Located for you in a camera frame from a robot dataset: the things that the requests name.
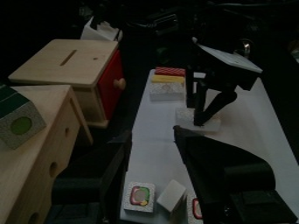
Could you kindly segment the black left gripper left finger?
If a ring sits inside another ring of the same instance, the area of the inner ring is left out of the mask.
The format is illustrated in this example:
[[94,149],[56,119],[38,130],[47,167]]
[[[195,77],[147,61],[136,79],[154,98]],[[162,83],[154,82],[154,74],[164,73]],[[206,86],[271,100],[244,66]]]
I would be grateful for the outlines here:
[[118,224],[132,132],[72,161],[54,182],[46,224]]

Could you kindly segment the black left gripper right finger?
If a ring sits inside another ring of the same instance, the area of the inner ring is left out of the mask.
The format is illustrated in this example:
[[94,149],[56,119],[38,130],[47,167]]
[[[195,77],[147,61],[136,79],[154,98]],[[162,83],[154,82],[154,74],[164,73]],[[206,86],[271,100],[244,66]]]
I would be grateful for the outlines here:
[[179,126],[174,141],[198,196],[203,224],[295,224],[268,162]]

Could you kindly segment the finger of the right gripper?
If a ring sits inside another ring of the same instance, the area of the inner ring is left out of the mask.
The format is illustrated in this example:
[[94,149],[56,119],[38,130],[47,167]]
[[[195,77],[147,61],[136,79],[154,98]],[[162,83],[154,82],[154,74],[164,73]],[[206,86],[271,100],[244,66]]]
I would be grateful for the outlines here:
[[195,72],[191,68],[186,72],[186,103],[188,108],[203,109],[206,104],[207,83],[206,73]]
[[194,111],[194,124],[196,126],[202,126],[211,118],[212,116],[230,104],[232,103],[238,98],[238,94],[235,91],[228,92],[220,92],[212,102],[210,103],[210,106],[206,108],[204,111],[200,111],[200,108],[196,107]]

